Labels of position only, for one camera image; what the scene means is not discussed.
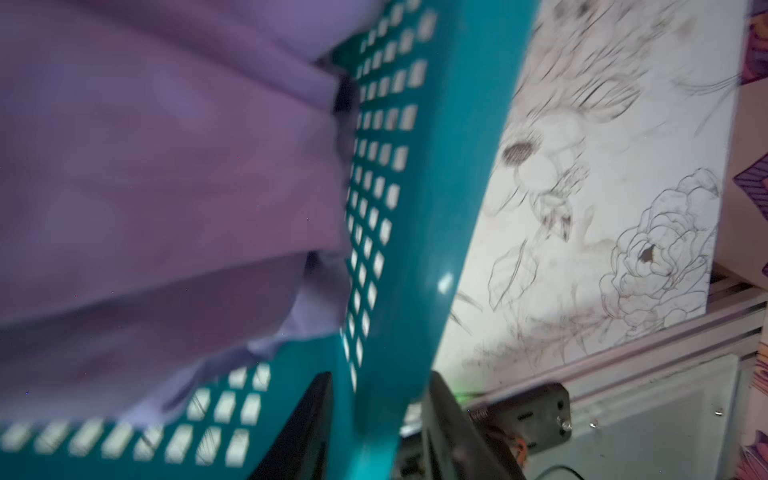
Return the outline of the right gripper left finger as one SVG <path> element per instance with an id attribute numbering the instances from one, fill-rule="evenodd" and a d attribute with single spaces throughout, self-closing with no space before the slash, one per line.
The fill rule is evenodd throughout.
<path id="1" fill-rule="evenodd" d="M 334 411 L 330 372 L 315 376 L 249 480 L 327 478 Z"/>

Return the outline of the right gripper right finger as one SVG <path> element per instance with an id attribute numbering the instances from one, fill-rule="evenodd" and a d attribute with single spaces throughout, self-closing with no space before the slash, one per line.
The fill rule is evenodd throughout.
<path id="1" fill-rule="evenodd" d="M 422 399 L 421 438 L 428 479 L 522 479 L 511 454 L 491 448 L 442 376 L 433 371 Z"/>

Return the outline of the lavender purple t-shirt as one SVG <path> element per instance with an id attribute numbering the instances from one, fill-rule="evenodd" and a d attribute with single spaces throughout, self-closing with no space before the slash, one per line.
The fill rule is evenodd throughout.
<path id="1" fill-rule="evenodd" d="M 336 333 L 380 1 L 1 5 L 1 419 L 168 421 Z"/>

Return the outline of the teal plastic laundry basket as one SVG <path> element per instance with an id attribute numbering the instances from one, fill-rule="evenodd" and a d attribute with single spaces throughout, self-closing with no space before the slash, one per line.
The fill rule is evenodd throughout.
<path id="1" fill-rule="evenodd" d="M 330 54 L 360 91 L 344 320 L 200 385 L 174 418 L 1 419 L 5 479 L 248 479 L 330 372 L 326 479 L 386 479 L 454 304 L 536 16 L 533 1 L 380 1 Z"/>

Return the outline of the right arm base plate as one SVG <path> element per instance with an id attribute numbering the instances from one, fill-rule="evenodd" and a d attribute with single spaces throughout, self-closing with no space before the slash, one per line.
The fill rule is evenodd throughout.
<path id="1" fill-rule="evenodd" d="M 570 395 L 559 383 L 470 409 L 469 416 L 487 432 L 523 441 L 529 454 L 564 444 L 573 430 Z"/>

